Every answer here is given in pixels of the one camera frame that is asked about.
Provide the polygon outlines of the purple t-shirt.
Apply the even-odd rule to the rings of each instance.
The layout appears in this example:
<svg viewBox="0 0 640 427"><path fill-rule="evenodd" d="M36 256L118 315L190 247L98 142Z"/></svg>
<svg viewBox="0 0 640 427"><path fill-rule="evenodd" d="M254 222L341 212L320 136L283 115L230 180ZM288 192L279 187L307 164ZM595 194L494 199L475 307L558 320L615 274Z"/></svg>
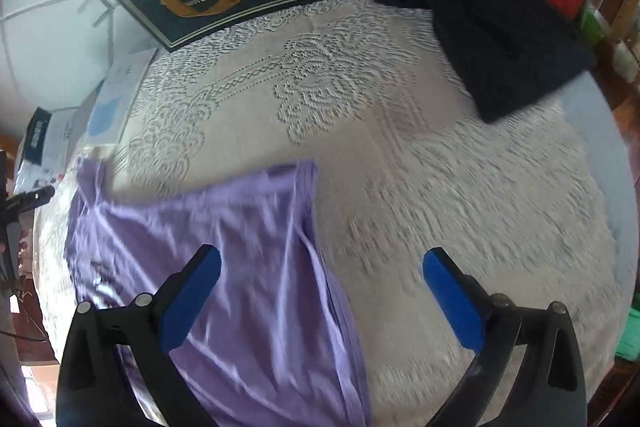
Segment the purple t-shirt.
<svg viewBox="0 0 640 427"><path fill-rule="evenodd" d="M317 166L277 165L145 205L112 202L83 160L64 256L78 300L152 293L212 245L221 274L171 358L221 426L367 426L357 327L314 228Z"/></svg>

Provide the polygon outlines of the white cookware set box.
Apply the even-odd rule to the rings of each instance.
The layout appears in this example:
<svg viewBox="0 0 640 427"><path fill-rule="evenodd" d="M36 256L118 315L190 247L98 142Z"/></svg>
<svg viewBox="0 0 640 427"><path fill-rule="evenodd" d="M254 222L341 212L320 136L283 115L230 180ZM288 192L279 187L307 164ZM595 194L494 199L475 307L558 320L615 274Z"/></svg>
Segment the white cookware set box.
<svg viewBox="0 0 640 427"><path fill-rule="evenodd" d="M60 184L91 111L91 105L53 112L41 107L35 110L18 148L14 170L17 194Z"/></svg>

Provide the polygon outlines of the white flat paper box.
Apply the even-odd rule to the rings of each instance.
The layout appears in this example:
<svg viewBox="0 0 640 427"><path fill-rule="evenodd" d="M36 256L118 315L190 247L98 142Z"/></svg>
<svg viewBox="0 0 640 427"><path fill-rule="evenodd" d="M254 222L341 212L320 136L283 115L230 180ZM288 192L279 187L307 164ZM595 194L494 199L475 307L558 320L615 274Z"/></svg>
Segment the white flat paper box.
<svg viewBox="0 0 640 427"><path fill-rule="evenodd" d="M108 71L94 102L86 129L89 146L117 145L132 104L157 49L122 56Z"/></svg>

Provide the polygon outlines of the black knit garment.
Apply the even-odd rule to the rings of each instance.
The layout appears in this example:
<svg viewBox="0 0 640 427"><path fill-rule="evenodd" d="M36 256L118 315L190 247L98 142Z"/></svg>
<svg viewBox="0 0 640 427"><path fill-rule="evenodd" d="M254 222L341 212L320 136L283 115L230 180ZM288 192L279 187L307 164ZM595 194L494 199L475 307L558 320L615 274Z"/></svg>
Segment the black knit garment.
<svg viewBox="0 0 640 427"><path fill-rule="evenodd" d="M486 124L539 102L596 64L546 0L375 0L430 11L434 33Z"/></svg>

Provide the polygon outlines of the white lace tablecloth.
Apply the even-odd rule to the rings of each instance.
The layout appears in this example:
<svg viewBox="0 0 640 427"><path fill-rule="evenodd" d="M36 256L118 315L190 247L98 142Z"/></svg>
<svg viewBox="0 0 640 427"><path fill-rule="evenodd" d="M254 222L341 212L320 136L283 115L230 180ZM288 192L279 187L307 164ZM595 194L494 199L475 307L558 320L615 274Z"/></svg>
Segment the white lace tablecloth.
<svg viewBox="0 0 640 427"><path fill-rule="evenodd" d="M421 426L472 360L422 277L434 246L490 293L570 312L586 392L612 369L636 279L628 159L589 75L485 124L429 12L331 0L225 29L150 64L122 142L81 141L36 218L36 288L56 355L78 303L64 256L83 160L145 205L310 160L314 228L355 320L367 426Z"/></svg>

